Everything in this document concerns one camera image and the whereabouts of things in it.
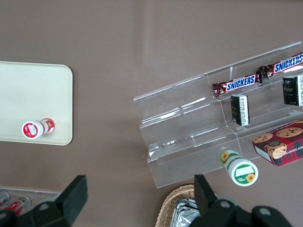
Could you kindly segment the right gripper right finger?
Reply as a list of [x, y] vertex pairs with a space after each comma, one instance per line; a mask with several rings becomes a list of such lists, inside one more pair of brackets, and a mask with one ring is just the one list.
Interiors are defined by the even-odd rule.
[[251, 214], [227, 197], [218, 198], [204, 175], [194, 177], [195, 201], [200, 216], [193, 227], [250, 227]]

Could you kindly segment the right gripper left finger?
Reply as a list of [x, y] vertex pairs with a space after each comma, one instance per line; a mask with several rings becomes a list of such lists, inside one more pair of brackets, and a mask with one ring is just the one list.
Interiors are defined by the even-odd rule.
[[38, 203], [16, 219], [17, 227], [71, 227], [88, 200], [87, 176], [79, 175], [54, 201]]

